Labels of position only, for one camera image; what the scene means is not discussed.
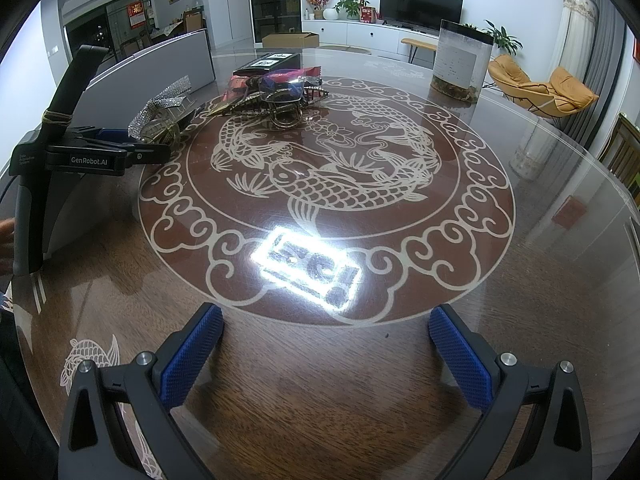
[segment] television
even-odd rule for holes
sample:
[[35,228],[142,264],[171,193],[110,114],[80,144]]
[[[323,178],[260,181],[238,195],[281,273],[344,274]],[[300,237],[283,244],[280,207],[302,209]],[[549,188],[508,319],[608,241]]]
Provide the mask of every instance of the television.
[[380,0],[384,20],[440,30],[441,20],[459,23],[462,0]]

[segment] gray curtain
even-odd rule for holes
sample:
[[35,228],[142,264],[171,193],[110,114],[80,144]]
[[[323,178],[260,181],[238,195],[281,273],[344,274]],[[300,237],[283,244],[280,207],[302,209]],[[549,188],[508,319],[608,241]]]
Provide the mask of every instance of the gray curtain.
[[594,0],[600,19],[593,43],[591,60],[584,84],[600,98],[585,111],[575,114],[562,124],[562,130],[585,149],[593,142],[618,79],[618,70],[625,44],[626,24],[610,0]]

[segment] tv cabinet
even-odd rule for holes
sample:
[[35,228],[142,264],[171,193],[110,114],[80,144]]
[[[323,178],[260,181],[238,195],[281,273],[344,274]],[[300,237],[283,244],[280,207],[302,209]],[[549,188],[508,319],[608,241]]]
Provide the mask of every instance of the tv cabinet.
[[[327,44],[358,46],[370,50],[374,56],[405,62],[409,60],[409,45],[401,43],[404,38],[423,41],[433,46],[438,45],[436,34],[379,23],[361,23],[356,20],[302,20],[302,30],[318,34],[321,46]],[[419,49],[415,62],[430,68],[433,66],[433,57],[433,52]]]

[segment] curtain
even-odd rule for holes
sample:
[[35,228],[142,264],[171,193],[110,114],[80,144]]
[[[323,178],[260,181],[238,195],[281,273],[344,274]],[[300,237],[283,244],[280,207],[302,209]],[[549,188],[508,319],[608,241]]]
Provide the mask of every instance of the curtain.
[[593,49],[598,6],[593,0],[562,0],[562,17],[549,75],[559,66],[582,81]]
[[593,1],[600,11],[600,19],[584,84],[600,98],[586,110],[564,120],[562,124],[562,130],[587,150],[609,107],[618,80],[626,33],[625,20],[610,0]]

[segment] cardboard box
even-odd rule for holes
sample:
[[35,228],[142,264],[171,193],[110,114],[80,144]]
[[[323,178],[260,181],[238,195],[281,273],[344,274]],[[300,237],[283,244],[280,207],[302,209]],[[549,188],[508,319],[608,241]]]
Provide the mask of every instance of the cardboard box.
[[270,34],[262,38],[264,48],[312,48],[320,46],[320,36],[313,32]]
[[187,14],[184,17],[184,23],[187,28],[187,32],[194,32],[203,28],[202,14],[195,12],[193,14]]

